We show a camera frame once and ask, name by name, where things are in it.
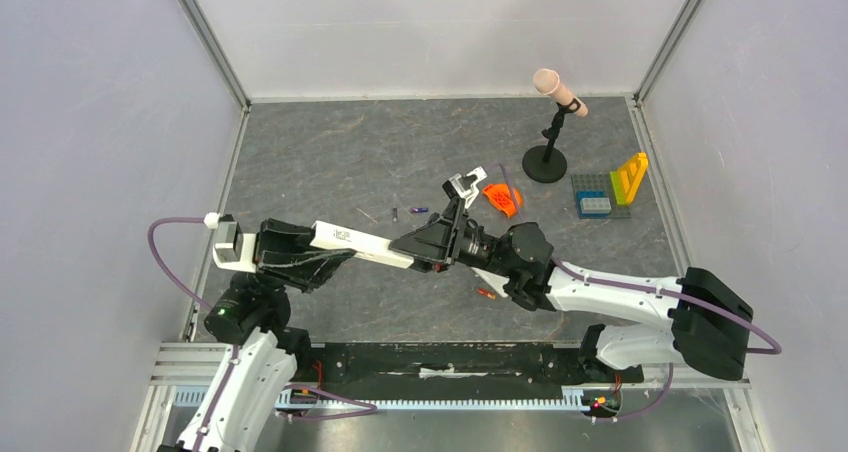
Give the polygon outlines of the orange AAA battery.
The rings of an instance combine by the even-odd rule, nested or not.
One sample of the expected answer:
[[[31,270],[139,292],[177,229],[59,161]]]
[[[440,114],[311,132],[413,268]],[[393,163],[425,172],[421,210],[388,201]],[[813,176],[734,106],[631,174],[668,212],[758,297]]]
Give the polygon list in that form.
[[[485,289],[478,288],[478,289],[476,290],[476,292],[477,292],[479,295],[481,295],[481,296],[483,296],[483,297],[486,297],[487,299],[490,299],[490,300],[496,300],[496,299],[497,299],[497,295],[496,295],[494,292],[492,292],[492,291],[489,291],[489,290],[485,290]]]

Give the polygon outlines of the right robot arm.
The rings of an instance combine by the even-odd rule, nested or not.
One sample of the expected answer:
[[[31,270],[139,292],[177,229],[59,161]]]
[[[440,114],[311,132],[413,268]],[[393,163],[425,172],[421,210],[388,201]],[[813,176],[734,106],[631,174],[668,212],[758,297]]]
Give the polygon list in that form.
[[[681,278],[634,277],[559,261],[539,225],[522,222],[486,233],[454,198],[421,227],[391,241],[391,251],[422,272],[455,264],[528,311],[589,312],[625,320],[590,327],[577,354],[580,372],[602,380],[643,364],[684,364],[737,381],[750,354],[753,309],[714,273],[690,267]]]

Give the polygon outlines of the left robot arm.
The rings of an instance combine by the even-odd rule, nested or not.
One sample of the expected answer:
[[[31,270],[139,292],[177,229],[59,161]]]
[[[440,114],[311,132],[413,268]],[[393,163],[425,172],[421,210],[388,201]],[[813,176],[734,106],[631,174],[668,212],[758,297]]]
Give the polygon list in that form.
[[[228,289],[209,303],[166,265],[155,243],[166,224],[201,224],[212,232],[215,265],[231,272]],[[166,217],[148,228],[154,260],[207,315],[206,330],[225,347],[222,361],[194,417],[172,451],[250,451],[279,394],[313,370],[307,331],[289,326],[294,288],[311,292],[348,259],[361,256],[359,233],[325,222],[310,227],[267,220],[259,232],[243,233],[229,215]]]

